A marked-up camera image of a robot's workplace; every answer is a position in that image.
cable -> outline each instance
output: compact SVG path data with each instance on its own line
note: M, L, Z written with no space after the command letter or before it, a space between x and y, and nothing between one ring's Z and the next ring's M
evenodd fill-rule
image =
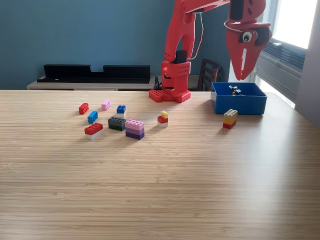
M195 55L192 58L189 58L188 61L192 61L197 57L198 52L199 52L199 48L200 48L200 45L201 45L201 42L202 42L202 38L204 36L204 23L202 21L202 13L200 13L200 19L201 19L201 26L202 26L202 32L201 32L200 41L198 43L198 47L196 48Z
M241 30L238 30L238 29L234 29L234 28L231 28L229 27L227 24L230 23L230 21L226 21L223 25L226 29L229 29L230 31L233 31L233 32L237 32L237 33L243 33L243 31Z

robotic arm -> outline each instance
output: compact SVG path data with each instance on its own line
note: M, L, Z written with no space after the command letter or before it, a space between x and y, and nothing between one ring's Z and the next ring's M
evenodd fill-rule
M226 45L230 53L234 73L244 80L254 69L262 49L272 33L270 23L257 23L266 8L266 0L175 0L174 11L167 33L164 59L161 66L162 90L149 96L157 102L183 102L190 98L188 75L195 43L196 14L202 14L230 3L229 18L225 22ZM179 41L182 50L177 51Z

chair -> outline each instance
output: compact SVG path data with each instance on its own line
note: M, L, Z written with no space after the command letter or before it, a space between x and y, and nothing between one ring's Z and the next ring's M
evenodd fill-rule
M203 92L205 86L205 92L210 92L212 82L216 82L218 79L219 82L222 82L221 71L221 65L204 58L202 60L197 90Z

pink lego brick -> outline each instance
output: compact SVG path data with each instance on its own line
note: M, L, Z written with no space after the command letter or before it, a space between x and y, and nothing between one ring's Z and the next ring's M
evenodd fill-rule
M128 120L125 122L125 128L127 129L134 129L134 130L142 130L145 128L145 123L142 121L136 121L136 120Z
M111 102L110 100L105 100L102 104L101 104L101 108L102 111L107 111L110 108Z

stacked lego bricks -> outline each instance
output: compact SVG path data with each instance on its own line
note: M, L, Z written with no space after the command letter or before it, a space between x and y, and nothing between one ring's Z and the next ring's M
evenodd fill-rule
M127 108L125 105L119 105L118 108L116 109L116 116L118 118L124 119L127 114Z
M104 132L104 127L101 123L95 123L84 129L86 139L94 140Z
M238 111L230 109L224 114L223 128L232 129L237 123Z
M126 129L125 126L126 120L121 117L111 117L108 120L109 129L124 131Z
M143 139L145 136L145 124L142 121L136 121L131 119L126 121L125 135L132 139Z
M158 116L158 127L160 128L166 128L168 127L168 121L169 121L169 115L167 112L162 111L161 115Z

